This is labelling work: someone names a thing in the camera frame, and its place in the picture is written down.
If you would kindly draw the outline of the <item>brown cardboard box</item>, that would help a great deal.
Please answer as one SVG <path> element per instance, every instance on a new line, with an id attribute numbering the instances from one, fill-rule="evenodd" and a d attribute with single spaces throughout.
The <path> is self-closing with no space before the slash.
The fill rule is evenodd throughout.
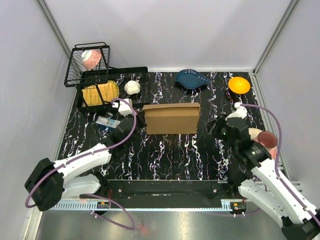
<path id="1" fill-rule="evenodd" d="M 198 102 L 149 104 L 142 110 L 148 135 L 197 133 L 201 113 Z"/>

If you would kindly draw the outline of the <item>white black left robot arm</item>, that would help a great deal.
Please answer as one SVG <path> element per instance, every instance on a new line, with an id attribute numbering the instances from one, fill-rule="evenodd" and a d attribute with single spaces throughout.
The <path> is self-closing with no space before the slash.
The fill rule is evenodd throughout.
<path id="1" fill-rule="evenodd" d="M 94 147 L 61 160 L 40 160 L 24 184 L 28 192 L 25 207 L 44 212 L 70 197 L 93 194 L 103 198 L 108 193 L 107 184 L 94 174 L 82 174 L 123 155 L 144 127 L 145 112 L 137 110 L 132 117 L 123 118 L 108 137 Z"/>

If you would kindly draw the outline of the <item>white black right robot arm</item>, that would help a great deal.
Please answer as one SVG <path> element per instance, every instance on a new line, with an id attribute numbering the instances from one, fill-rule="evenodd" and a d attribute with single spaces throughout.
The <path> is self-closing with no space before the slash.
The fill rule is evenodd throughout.
<path id="1" fill-rule="evenodd" d="M 312 240 L 320 234 L 320 210 L 311 204 L 275 166 L 271 154 L 249 134 L 241 117 L 221 114 L 207 123 L 208 133 L 231 148 L 235 160 L 268 188 L 259 187 L 248 174 L 239 171 L 227 180 L 227 192 L 252 201 L 281 228 L 287 240 Z"/>

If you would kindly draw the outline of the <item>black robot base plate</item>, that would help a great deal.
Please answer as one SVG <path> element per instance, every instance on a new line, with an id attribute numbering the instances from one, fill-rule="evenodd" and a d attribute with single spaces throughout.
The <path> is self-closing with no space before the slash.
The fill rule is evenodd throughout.
<path id="1" fill-rule="evenodd" d="M 93 192 L 112 200 L 133 197 L 190 196 L 202 199 L 228 199 L 245 202 L 235 186 L 218 180 L 104 180 Z"/>

